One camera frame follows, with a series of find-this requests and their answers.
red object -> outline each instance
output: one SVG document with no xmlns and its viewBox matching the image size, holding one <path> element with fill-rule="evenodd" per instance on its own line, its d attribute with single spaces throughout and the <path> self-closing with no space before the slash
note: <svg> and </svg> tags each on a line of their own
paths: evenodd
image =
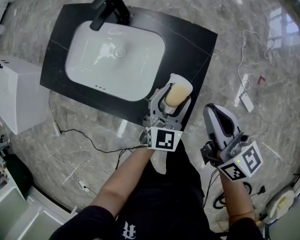
<svg viewBox="0 0 300 240">
<path fill-rule="evenodd" d="M 260 75 L 259 80 L 258 80 L 258 85 L 260 84 L 261 80 L 266 81 L 266 79 L 262 75 Z"/>
</svg>

floor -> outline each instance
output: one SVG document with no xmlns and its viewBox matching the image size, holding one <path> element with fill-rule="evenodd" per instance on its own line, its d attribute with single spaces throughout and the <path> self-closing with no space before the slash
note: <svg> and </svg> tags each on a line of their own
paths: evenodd
<svg viewBox="0 0 300 240">
<path fill-rule="evenodd" d="M 0 38 L 0 53 L 42 65 L 54 23 L 64 4 L 92 0 L 17 0 L 8 9 Z M 170 14 L 218 33 L 209 70 L 182 139 L 190 161 L 199 171 L 206 192 L 214 170 L 204 165 L 200 148 L 208 140 L 203 108 L 216 103 L 232 111 L 240 127 L 257 141 L 264 164 L 249 180 L 253 192 L 262 185 L 266 193 L 254 197 L 256 212 L 293 179 L 300 166 L 300 22 L 284 0 L 124 0 L 127 5 Z M 265 46 L 257 35 L 245 33 L 244 60 L 240 75 L 249 80 L 246 91 L 254 104 L 248 113 L 239 101 L 242 30 L 258 32 L 269 47 L 273 44 L 274 65 L 264 57 Z M 260 76 L 265 80 L 258 82 Z M 138 144 L 141 127 L 103 113 L 58 93 L 51 92 L 50 107 L 61 130 L 85 132 L 102 150 L 110 151 Z M 12 140 L 12 150 L 28 166 L 35 183 L 67 208 L 82 209 L 95 195 L 77 185 L 82 180 L 98 192 L 114 171 L 118 152 L 96 151 L 80 133 L 55 136 L 53 118 L 20 135 L 13 135 L 0 120 L 0 134 Z M 165 173 L 165 154 L 152 158 L 158 172 Z M 215 210 L 214 198 L 222 192 L 217 179 L 205 207 L 211 227 L 226 221 L 224 209 Z"/>
</svg>

faucet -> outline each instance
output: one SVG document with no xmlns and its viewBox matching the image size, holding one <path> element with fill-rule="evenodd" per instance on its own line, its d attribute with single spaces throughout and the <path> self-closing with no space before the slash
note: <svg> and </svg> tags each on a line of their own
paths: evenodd
<svg viewBox="0 0 300 240">
<path fill-rule="evenodd" d="M 96 15 L 90 24 L 90 29 L 93 31 L 98 31 L 111 13 L 114 13 L 123 23 L 129 21 L 130 13 L 123 0 L 94 0 L 91 7 L 96 10 Z"/>
</svg>

white sink basin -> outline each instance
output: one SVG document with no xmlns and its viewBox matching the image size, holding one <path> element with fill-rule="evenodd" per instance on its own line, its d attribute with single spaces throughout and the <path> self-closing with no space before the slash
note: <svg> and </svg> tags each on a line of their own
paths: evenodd
<svg viewBox="0 0 300 240">
<path fill-rule="evenodd" d="M 91 21 L 76 30 L 65 64 L 74 82 L 116 96 L 138 101 L 150 92 L 165 42 L 157 33 L 112 23 L 99 31 Z"/>
</svg>

forearm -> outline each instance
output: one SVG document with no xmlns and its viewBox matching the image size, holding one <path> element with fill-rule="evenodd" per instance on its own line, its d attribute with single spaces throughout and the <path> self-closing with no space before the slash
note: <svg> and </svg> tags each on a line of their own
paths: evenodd
<svg viewBox="0 0 300 240">
<path fill-rule="evenodd" d="M 224 191 L 226 210 L 229 214 L 229 226 L 242 218 L 255 219 L 251 198 L 241 181 L 231 182 L 220 172 Z"/>
<path fill-rule="evenodd" d="M 116 217 L 139 179 L 154 150 L 146 147 L 136 149 L 110 176 L 90 205 L 101 206 Z"/>
</svg>

